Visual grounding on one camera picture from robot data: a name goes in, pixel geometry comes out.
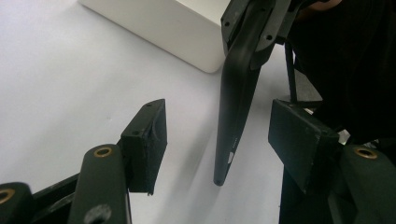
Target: black plastic part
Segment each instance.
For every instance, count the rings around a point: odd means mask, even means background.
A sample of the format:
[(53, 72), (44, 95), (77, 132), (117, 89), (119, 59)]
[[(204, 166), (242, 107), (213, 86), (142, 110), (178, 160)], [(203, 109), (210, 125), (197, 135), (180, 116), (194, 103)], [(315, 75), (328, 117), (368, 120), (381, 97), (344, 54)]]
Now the black plastic part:
[(122, 154), (117, 145), (102, 145), (85, 154), (67, 223), (131, 223)]
[(395, 223), (396, 168), (381, 152), (346, 146), (340, 167), (359, 213), (354, 223)]
[(29, 186), (23, 183), (0, 185), (0, 224), (30, 223), (35, 202)]
[(283, 172), (279, 224), (333, 224), (327, 196), (305, 195), (289, 172)]
[(143, 105), (118, 145), (125, 157), (129, 191), (153, 194), (167, 145), (165, 100)]
[(303, 108), (273, 101), (268, 140), (303, 193), (329, 190), (339, 135)]
[(247, 7), (244, 23), (223, 66), (214, 173), (214, 182), (218, 186), (223, 185), (230, 168), (229, 158), (239, 144), (256, 89), (260, 68), (251, 70), (250, 62), (269, 15), (261, 10), (265, 3), (267, 1), (254, 1)]
[(73, 175), (65, 180), (42, 189), (33, 195), (35, 199), (34, 224), (65, 224), (70, 213), (78, 175)]
[(355, 220), (357, 210), (355, 204), (350, 200), (345, 200), (334, 192), (330, 192), (328, 197), (333, 223), (350, 224)]
[(263, 22), (264, 26), (261, 29), (260, 40), (254, 49), (254, 56), (250, 62), (252, 70), (260, 68), (271, 56), (275, 43), (283, 44), (286, 41), (300, 8), (315, 2), (317, 0), (231, 1), (221, 17), (221, 34), (225, 54), (228, 54), (236, 37), (241, 33), (241, 25), (246, 20), (249, 6), (255, 5), (257, 6), (256, 9), (268, 15), (265, 21), (260, 21)]

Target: white box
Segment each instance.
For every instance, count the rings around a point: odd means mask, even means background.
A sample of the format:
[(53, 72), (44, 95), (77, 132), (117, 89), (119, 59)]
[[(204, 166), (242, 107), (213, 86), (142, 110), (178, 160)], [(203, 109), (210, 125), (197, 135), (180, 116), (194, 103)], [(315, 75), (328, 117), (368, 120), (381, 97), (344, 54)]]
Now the white box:
[(224, 61), (220, 18), (230, 0), (78, 0), (207, 72)]

